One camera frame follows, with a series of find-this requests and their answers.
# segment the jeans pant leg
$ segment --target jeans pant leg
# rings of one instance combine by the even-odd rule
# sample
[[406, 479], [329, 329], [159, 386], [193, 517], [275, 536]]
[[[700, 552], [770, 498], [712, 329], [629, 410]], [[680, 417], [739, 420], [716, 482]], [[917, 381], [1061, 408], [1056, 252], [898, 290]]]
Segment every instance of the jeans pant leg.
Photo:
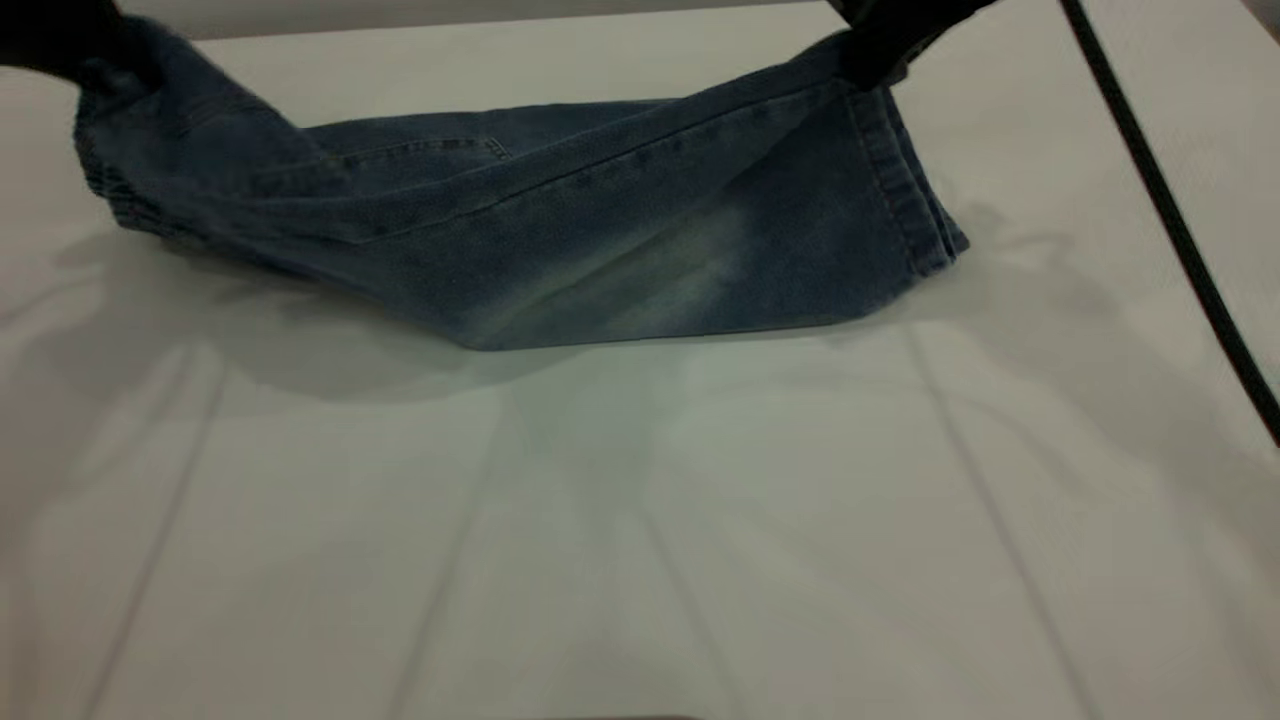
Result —
[[122, 223], [376, 299], [477, 348], [863, 316], [966, 246], [836, 36], [692, 97], [301, 131], [145, 23], [165, 85], [87, 96]]

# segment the stitching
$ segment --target stitching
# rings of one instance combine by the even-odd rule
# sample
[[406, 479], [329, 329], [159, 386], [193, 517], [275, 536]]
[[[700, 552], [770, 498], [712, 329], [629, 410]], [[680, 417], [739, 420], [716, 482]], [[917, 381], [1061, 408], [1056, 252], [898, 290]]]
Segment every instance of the stitching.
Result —
[[884, 183], [881, 178], [879, 164], [876, 158], [872, 156], [870, 149], [867, 145], [867, 136], [863, 132], [861, 123], [858, 122], [858, 114], [854, 113], [852, 102], [850, 102], [849, 95], [845, 95], [845, 110], [849, 114], [849, 124], [854, 128], [854, 133], [858, 136], [858, 145], [863, 149], [863, 155], [867, 158], [867, 164], [870, 165], [872, 178], [876, 181], [876, 191], [879, 193], [881, 200], [884, 202], [884, 209], [888, 210], [891, 218], [893, 218], [893, 224], [897, 225], [899, 242], [906, 254], [906, 261], [911, 265], [911, 272], [916, 275], [920, 274], [920, 269], [915, 264], [915, 254], [911, 252], [911, 243], [906, 237], [906, 227], [902, 225], [902, 218], [897, 211], [897, 206], [890, 199], [888, 192], [884, 190]]
[[582, 167], [582, 168], [577, 168], [575, 170], [564, 173], [563, 176], [547, 179], [547, 181], [540, 182], [540, 183], [538, 183], [535, 186], [521, 188], [521, 190], [518, 190], [516, 192], [512, 192], [511, 195], [507, 195], [506, 197], [500, 197], [500, 199], [498, 199], [498, 200], [495, 200], [493, 202], [489, 202], [488, 205], [484, 205], [481, 208], [475, 208], [475, 209], [468, 210], [466, 213], [460, 213], [457, 215], [452, 215], [452, 217], [438, 219], [438, 220], [430, 220], [430, 222], [426, 222], [426, 223], [419, 223], [419, 224], [412, 225], [412, 227], [407, 227], [407, 228], [403, 228], [403, 229], [398, 229], [398, 231], [394, 231], [394, 232], [383, 233], [383, 234], [378, 234], [378, 236], [372, 236], [372, 237], [367, 237], [367, 238], [351, 240], [351, 241], [338, 240], [338, 242], [348, 242], [351, 245], [369, 245], [369, 243], [372, 243], [372, 242], [381, 242], [384, 240], [388, 240], [388, 238], [392, 238], [392, 237], [396, 237], [396, 236], [412, 233], [412, 232], [420, 231], [422, 228], [430, 228], [430, 227], [435, 227], [435, 225], [442, 225], [444, 223], [456, 222], [456, 220], [460, 220], [460, 219], [463, 219], [463, 218], [468, 218], [468, 217], [472, 217], [472, 215], [479, 215], [481, 213], [493, 211], [494, 209], [497, 209], [497, 208], [499, 208], [502, 205], [506, 205], [507, 202], [512, 202], [515, 200], [518, 200], [520, 197], [522, 197], [525, 195], [530, 195], [532, 192], [538, 192], [540, 190], [549, 188], [550, 186], [556, 186], [556, 184], [567, 182], [570, 178], [576, 178], [576, 177], [594, 174], [596, 172], [600, 172], [607, 165], [611, 165], [613, 163], [620, 163], [622, 160], [626, 160], [626, 159], [628, 159], [628, 158], [631, 158], [631, 156], [634, 156], [634, 155], [636, 155], [636, 154], [639, 154], [639, 152], [641, 152], [644, 150], [648, 150], [648, 149], [650, 149], [653, 146], [660, 145], [663, 142], [667, 142], [667, 141], [671, 141], [671, 140], [675, 140], [675, 138], [678, 138], [678, 137], [682, 137], [682, 136], [686, 136], [686, 135], [695, 133], [699, 129], [707, 128], [708, 126], [713, 126], [713, 124], [719, 124], [719, 123], [727, 122], [732, 115], [737, 115], [737, 114], [741, 114], [741, 113], [745, 113], [745, 111], [749, 111], [749, 110], [755, 110], [755, 109], [758, 109], [762, 105], [774, 105], [774, 104], [783, 104], [783, 102], [787, 102], [787, 101], [792, 101], [792, 100], [795, 100], [797, 97], [801, 97], [804, 95], [812, 94], [815, 87], [820, 87], [820, 86], [827, 85], [827, 83], [829, 83], [829, 78], [824, 79], [824, 81], [820, 81], [820, 82], [815, 82], [815, 83], [809, 85], [809, 86], [805, 86], [801, 90], [797, 90], [795, 92], [788, 92], [786, 95], [780, 95], [780, 96], [776, 96], [776, 97], [769, 97], [767, 100], [760, 100], [760, 101], [749, 102], [746, 105], [740, 105], [737, 108], [733, 108], [731, 110], [726, 110], [726, 111], [723, 111], [723, 113], [721, 113], [718, 115], [714, 115], [714, 117], [708, 118], [705, 120], [701, 120], [699, 123], [694, 123], [691, 126], [686, 126], [686, 127], [682, 127], [680, 129], [672, 131], [672, 132], [669, 132], [669, 133], [667, 133], [667, 135], [664, 135], [662, 137], [653, 138], [653, 140], [650, 140], [648, 142], [644, 142], [641, 145], [637, 145], [637, 146], [635, 146], [635, 147], [632, 147], [632, 149], [630, 149], [630, 150], [627, 150], [625, 152], [620, 152], [618, 155], [613, 155], [611, 158], [605, 158], [605, 159], [599, 160], [596, 163], [591, 163], [590, 165], [586, 165], [586, 167]]
[[182, 123], [174, 128], [174, 135], [184, 137], [224, 114], [246, 111], [270, 113], [271, 110], [262, 105], [262, 101], [257, 97], [227, 97], [225, 95], [201, 97], [192, 102], [187, 111], [183, 113]]
[[494, 138], [480, 138], [480, 137], [458, 137], [458, 138], [436, 138], [436, 140], [411, 140], [407, 142], [401, 142], [398, 145], [385, 145], [380, 147], [370, 147], [367, 150], [358, 150], [355, 152], [346, 152], [343, 155], [325, 155], [319, 160], [310, 160], [307, 163], [296, 163], [292, 165], [283, 165], [279, 168], [268, 168], [262, 170], [255, 170], [250, 174], [253, 179], [289, 179], [291, 176], [300, 176], [316, 169], [337, 169], [334, 165], [343, 165], [347, 163], [353, 163], [361, 159], [372, 160], [378, 156], [404, 156], [412, 155], [422, 150], [475, 150], [477, 147], [484, 147], [493, 152], [499, 160], [509, 160], [511, 154], [507, 149], [502, 146]]
[[924, 199], [924, 204], [928, 206], [929, 218], [937, 234], [937, 242], [933, 243], [933, 251], [936, 252], [937, 250], [941, 250], [947, 256], [943, 266], [954, 264], [960, 256], [960, 250], [956, 247], [959, 238], [952, 234], [952, 227], [950, 225], [947, 211], [942, 206], [942, 200], [933, 191], [932, 183], [929, 183], [928, 173], [924, 170], [924, 164], [920, 161], [919, 154], [913, 147], [910, 133], [906, 129], [905, 120], [902, 120], [902, 113], [897, 109], [897, 104], [893, 102], [892, 97], [890, 97], [884, 100], [883, 105], [884, 117], [888, 118], [888, 124], [893, 132], [893, 141], [897, 143], [899, 154], [902, 156], [902, 161], [910, 170], [911, 181], [915, 183], [916, 190]]

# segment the jeans hem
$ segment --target jeans hem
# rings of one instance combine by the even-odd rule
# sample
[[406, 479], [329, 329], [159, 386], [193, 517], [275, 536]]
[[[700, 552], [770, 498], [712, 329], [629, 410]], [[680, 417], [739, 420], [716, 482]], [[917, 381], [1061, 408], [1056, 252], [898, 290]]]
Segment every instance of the jeans hem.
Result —
[[886, 88], [847, 96], [849, 114], [867, 155], [884, 208], [901, 234], [911, 272], [920, 278], [934, 275], [955, 261], [968, 240], [951, 240], [941, 204], [928, 184], [922, 184], [905, 128], [899, 128], [893, 96]]

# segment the denim fabric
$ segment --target denim fabric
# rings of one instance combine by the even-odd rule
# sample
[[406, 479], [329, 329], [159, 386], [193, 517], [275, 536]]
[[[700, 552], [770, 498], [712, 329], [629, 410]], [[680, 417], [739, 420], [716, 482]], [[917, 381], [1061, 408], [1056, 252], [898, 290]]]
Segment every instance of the denim fabric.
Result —
[[968, 247], [847, 35], [673, 101], [298, 129], [150, 20], [157, 88], [99, 68], [76, 138], [118, 222], [317, 278], [467, 347], [817, 325]]

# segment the white surface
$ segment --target white surface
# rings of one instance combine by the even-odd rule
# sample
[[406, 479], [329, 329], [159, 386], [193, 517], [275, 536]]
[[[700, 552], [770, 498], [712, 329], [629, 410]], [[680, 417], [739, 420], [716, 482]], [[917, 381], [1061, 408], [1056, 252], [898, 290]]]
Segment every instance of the white surface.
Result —
[[[1187, 53], [1178, 15], [1121, 70], [1206, 251], [1277, 263], [1267, 193], [1238, 193], [1276, 187], [1276, 74], [1233, 65], [1276, 47], [1238, 9]], [[307, 124], [685, 94], [836, 27], [206, 50]], [[1192, 113], [1220, 73], [1258, 119]], [[1280, 457], [1056, 4], [986, 13], [899, 96], [974, 241], [904, 302], [477, 355], [116, 229], [72, 91], [0, 76], [0, 717], [1275, 716]], [[1233, 302], [1275, 307], [1257, 281]]]
[[692, 8], [767, 5], [794, 0], [116, 0], [188, 37], [527, 20]]

